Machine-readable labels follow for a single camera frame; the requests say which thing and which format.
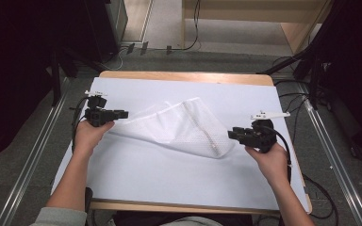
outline white fabric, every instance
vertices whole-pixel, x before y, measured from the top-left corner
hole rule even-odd
[[[235,145],[227,129],[200,98],[176,105],[164,103],[116,124],[109,132],[210,158],[221,158]]]

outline gray floor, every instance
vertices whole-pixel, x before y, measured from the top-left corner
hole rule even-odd
[[[274,36],[280,36],[276,29],[274,32],[276,32]],[[252,34],[259,35],[260,32],[256,30]],[[258,38],[251,37],[251,43],[254,43],[254,40],[258,40]],[[122,60],[114,58],[105,65],[109,69],[116,69],[121,66],[121,70],[124,71],[256,73],[271,67],[278,57],[288,56],[283,51],[274,48],[269,52],[267,52],[267,50],[260,52],[262,48],[252,48],[249,51],[243,52],[245,54],[236,54],[224,53],[221,50],[222,47],[215,48],[212,46],[211,48],[215,50],[210,52],[209,49],[203,49],[205,48],[205,43],[206,41],[202,40],[201,49],[194,49],[191,52],[180,51],[170,55],[166,55],[165,51],[159,50],[148,50],[145,55],[141,55],[139,49],[136,49],[130,55],[122,52]],[[89,89],[92,78],[98,76],[98,74],[90,68],[82,66],[79,63],[77,63],[77,65],[80,69],[78,78],[71,79],[70,91],[65,100],[64,107],[60,112],[58,121],[53,127],[52,134],[46,143],[40,162],[33,173],[10,225],[28,225],[32,223],[49,198],[52,180],[55,178],[61,158],[70,142],[73,111],[70,110],[69,107],[76,105],[78,100],[83,96],[83,92]],[[290,67],[287,67],[280,73],[274,74],[273,78],[288,77],[291,70]],[[296,92],[297,90],[295,84],[290,83],[280,84],[277,88],[279,94]],[[24,124],[11,145],[0,153],[0,213],[51,110],[50,104],[52,99],[52,93],[49,93]],[[286,108],[292,99],[293,97],[281,98],[280,101],[283,108]],[[296,100],[293,104],[296,106],[299,103],[300,101]],[[355,188],[362,198],[362,160],[355,159],[350,154],[347,139],[343,136],[334,115],[324,106],[320,106],[318,112],[337,147],[337,152],[346,166]],[[286,119],[291,134],[294,133],[295,116],[296,112],[292,113],[292,116]],[[302,109],[299,113],[294,146],[302,173],[327,189],[335,201],[339,212],[339,224],[357,225],[334,170],[331,168],[331,164],[305,109]],[[326,215],[330,210],[329,202],[317,188],[310,183],[307,183],[307,186],[313,204],[313,214],[319,216]],[[111,214],[112,212],[109,211],[97,210],[96,218],[98,225],[105,225],[106,220],[108,220]],[[314,218],[314,220],[317,225],[334,225],[335,217],[332,215],[328,219]],[[277,222],[271,219],[266,219],[262,222],[262,225],[277,225]]]

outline black device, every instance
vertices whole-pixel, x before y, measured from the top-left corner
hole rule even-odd
[[[100,95],[88,98],[88,108],[85,110],[85,118],[92,126],[99,127],[108,121],[128,118],[128,111],[103,109],[106,102],[107,100]]]
[[[261,153],[267,153],[277,142],[273,127],[271,120],[256,120],[252,122],[252,129],[233,127],[232,131],[228,131],[228,137],[236,139],[239,144],[257,148]]]

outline gray sleeve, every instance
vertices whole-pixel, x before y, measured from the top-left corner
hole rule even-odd
[[[32,226],[84,226],[86,219],[87,213],[82,211],[44,207]]]

